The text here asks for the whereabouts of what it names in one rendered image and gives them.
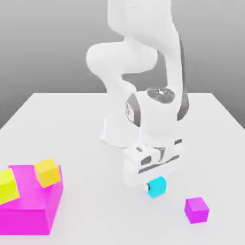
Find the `small lime-yellow cube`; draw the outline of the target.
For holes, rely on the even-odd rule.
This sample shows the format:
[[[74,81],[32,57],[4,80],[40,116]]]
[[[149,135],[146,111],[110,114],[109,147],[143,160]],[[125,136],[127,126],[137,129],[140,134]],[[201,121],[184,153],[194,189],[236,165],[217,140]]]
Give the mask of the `small lime-yellow cube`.
[[[0,171],[0,205],[20,198],[12,168]]]

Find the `large magenta box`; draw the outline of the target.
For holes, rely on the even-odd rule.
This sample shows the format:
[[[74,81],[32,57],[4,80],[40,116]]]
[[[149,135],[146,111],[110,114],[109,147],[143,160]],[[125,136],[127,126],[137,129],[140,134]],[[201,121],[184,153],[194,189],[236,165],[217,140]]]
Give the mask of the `large magenta box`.
[[[0,205],[0,235],[49,235],[63,193],[63,180],[43,188],[34,166],[12,165],[20,198]]]

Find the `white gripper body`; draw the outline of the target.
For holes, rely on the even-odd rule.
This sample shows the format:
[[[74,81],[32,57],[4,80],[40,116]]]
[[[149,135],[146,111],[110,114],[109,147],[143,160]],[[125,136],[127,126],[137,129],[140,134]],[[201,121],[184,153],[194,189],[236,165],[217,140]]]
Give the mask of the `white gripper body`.
[[[183,145],[172,149],[151,148],[146,145],[132,145],[124,150],[125,160],[122,178],[128,187],[146,185],[150,181],[164,177],[184,168]]]

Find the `small orange-yellow cube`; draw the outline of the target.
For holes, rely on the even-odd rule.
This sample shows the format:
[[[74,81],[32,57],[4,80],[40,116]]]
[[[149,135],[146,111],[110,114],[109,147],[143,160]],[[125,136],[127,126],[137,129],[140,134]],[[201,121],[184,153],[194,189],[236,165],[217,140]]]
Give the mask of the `small orange-yellow cube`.
[[[51,158],[35,163],[34,171],[42,188],[49,187],[61,180],[59,166]]]

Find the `small purple cube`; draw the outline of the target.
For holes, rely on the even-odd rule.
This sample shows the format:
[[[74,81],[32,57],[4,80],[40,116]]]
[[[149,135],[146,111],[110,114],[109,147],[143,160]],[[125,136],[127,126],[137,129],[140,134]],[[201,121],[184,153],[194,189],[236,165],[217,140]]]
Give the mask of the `small purple cube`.
[[[190,198],[185,201],[184,212],[190,224],[207,222],[209,210],[202,197]]]

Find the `small cyan cube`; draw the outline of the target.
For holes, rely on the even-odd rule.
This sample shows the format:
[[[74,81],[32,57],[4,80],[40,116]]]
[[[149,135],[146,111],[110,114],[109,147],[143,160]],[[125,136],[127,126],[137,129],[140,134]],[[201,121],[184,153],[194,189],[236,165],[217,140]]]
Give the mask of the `small cyan cube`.
[[[148,195],[151,198],[156,198],[166,191],[167,182],[163,177],[158,177],[148,182]]]

